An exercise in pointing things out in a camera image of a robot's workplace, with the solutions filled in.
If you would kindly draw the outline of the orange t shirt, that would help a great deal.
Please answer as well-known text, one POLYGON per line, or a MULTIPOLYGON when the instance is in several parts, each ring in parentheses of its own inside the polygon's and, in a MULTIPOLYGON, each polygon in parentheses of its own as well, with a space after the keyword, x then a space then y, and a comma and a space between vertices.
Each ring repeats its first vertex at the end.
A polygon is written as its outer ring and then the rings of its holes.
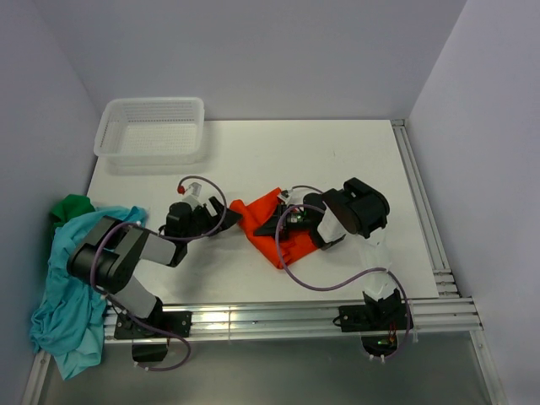
MULTIPOLYGON (((282 269, 283 265, 279 259, 274 239, 275 232, 270 235, 257 236, 255 231, 271 218, 278 206, 278 194, 281 191, 282 189, 277 187, 249 204, 237 199, 229 205, 232 211, 242 215, 239 226, 244 231, 246 238, 277 269, 282 269)), ((279 246, 286 265, 291 265, 317 250, 307 230, 293 231, 285 240, 279 237, 279 246)))

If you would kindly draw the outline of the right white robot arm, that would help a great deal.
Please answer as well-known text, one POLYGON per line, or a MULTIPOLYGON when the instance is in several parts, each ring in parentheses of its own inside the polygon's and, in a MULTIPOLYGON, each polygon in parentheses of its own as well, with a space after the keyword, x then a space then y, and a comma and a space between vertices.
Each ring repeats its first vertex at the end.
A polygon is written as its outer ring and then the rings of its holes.
POLYGON ((386 197, 357 177, 325 192, 312 186, 304 189, 305 195, 296 197, 297 187, 278 188, 248 205, 243 219, 248 240, 275 267, 288 271, 312 252, 355 237, 361 249, 361 273, 332 287, 318 286, 316 291, 338 290, 363 279, 364 309, 358 315, 344 310, 342 319, 376 329, 404 320, 407 306, 402 287, 389 270, 384 242, 390 214, 386 197))

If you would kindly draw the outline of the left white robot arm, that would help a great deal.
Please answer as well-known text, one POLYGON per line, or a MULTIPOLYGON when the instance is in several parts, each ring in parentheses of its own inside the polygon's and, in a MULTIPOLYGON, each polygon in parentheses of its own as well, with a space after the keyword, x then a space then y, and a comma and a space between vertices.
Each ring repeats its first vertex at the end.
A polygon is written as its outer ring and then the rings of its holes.
POLYGON ((205 234, 214 236, 242 219, 216 197, 209 202, 215 213, 195 197, 171 204, 158 234, 105 216, 70 256, 67 272, 134 316, 134 327, 145 337, 154 337, 166 324, 163 302, 137 280, 136 267, 142 260, 177 267, 190 241, 205 234))

